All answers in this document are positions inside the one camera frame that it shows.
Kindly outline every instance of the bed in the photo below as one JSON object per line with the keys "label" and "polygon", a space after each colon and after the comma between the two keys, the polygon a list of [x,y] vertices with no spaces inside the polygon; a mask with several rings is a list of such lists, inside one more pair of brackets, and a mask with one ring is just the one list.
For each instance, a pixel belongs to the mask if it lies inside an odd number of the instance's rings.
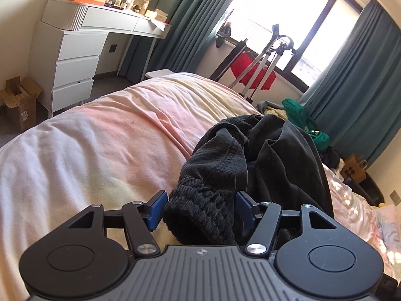
{"label": "bed", "polygon": [[[23,251],[88,205],[119,209],[170,192],[199,139],[224,118],[258,114],[226,86],[172,74],[74,107],[0,149],[0,295],[28,297]],[[395,277],[374,210],[325,168],[336,220],[370,243]],[[122,242],[119,232],[109,237]],[[161,223],[156,241],[176,243]]]}

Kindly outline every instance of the stool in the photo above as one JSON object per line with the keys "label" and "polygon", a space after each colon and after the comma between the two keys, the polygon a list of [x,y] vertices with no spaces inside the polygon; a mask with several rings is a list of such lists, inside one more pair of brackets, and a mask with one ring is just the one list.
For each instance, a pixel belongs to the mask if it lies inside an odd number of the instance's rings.
{"label": "stool", "polygon": [[174,72],[168,70],[168,69],[162,69],[162,70],[156,70],[156,71],[150,71],[145,73],[146,78],[157,78],[161,76],[166,76],[168,74],[173,74]]}

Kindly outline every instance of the red item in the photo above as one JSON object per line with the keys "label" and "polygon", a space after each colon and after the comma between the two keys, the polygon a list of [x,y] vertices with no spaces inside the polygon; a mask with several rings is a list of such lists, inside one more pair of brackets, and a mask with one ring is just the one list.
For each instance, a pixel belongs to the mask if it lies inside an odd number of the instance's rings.
{"label": "red item", "polygon": [[[235,78],[238,78],[239,75],[253,62],[254,59],[252,59],[249,55],[248,52],[242,52],[238,58],[235,59],[235,61],[231,64],[230,69],[233,72]],[[246,85],[249,80],[251,80],[252,75],[255,73],[258,63],[249,71],[245,77],[243,77],[239,82],[243,83]],[[255,81],[251,85],[251,89],[255,89],[258,84],[261,82],[263,76],[265,75],[267,70],[267,67],[264,66],[260,73],[257,75]],[[273,71],[267,80],[263,83],[261,90],[267,90],[270,89],[271,85],[273,84],[274,80],[276,79],[276,74]]]}

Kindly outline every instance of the white desk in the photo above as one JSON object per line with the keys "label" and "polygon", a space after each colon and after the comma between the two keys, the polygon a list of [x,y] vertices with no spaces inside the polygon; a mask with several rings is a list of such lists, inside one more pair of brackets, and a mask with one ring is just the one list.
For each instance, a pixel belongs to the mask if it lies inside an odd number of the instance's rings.
{"label": "white desk", "polygon": [[29,55],[28,75],[43,88],[39,102],[53,112],[91,95],[99,55],[110,32],[130,34],[118,72],[134,35],[153,37],[142,78],[156,39],[170,30],[131,10],[123,11],[67,0],[48,0],[38,21]]}

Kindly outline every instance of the floor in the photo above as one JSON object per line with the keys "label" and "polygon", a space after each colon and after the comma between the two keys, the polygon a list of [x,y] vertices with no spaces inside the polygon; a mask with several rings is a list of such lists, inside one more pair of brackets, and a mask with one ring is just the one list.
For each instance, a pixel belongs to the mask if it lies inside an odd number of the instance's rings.
{"label": "floor", "polygon": [[[93,82],[91,97],[86,99],[84,102],[90,102],[101,96],[110,94],[114,91],[119,91],[124,88],[131,86],[131,82],[124,77],[112,77],[101,80],[95,80]],[[61,109],[53,114],[60,114],[78,104],[71,105],[64,109]],[[39,124],[47,119],[47,110],[39,103],[36,103],[36,123]],[[20,135],[18,128],[8,119],[5,113],[0,114],[0,147],[4,146],[10,140]]]}

